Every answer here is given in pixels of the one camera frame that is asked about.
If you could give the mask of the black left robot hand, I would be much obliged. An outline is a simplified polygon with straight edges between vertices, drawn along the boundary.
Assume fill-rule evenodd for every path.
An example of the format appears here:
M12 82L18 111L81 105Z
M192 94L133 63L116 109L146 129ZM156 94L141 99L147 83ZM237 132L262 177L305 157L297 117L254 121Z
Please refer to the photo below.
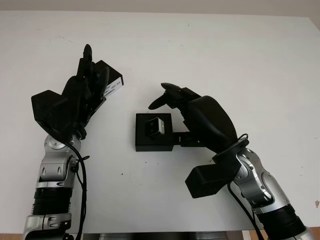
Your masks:
M62 96L71 104L72 133L81 140L87 136L85 127L94 113L106 101L104 92L109 83L110 68L102 60L93 62L92 48L86 44L77 73L66 83Z

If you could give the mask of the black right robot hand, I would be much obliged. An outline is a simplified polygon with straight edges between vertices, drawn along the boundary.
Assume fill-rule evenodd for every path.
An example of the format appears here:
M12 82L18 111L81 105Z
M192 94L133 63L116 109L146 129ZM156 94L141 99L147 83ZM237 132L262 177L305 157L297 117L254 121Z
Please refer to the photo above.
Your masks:
M236 129L221 105L211 96L200 96L187 87L162 83L163 95L154 100L150 110L168 105L179 109L183 123L209 150L220 153L238 141Z

